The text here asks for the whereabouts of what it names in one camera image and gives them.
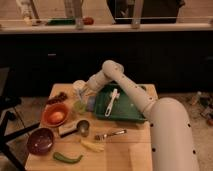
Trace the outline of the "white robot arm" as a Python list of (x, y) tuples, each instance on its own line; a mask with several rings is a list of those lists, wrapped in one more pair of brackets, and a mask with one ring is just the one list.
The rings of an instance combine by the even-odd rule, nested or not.
[(98, 92), (115, 81), (151, 124), (153, 171), (200, 171), (189, 116), (174, 98), (154, 98), (124, 74), (124, 67), (106, 60), (83, 86)]

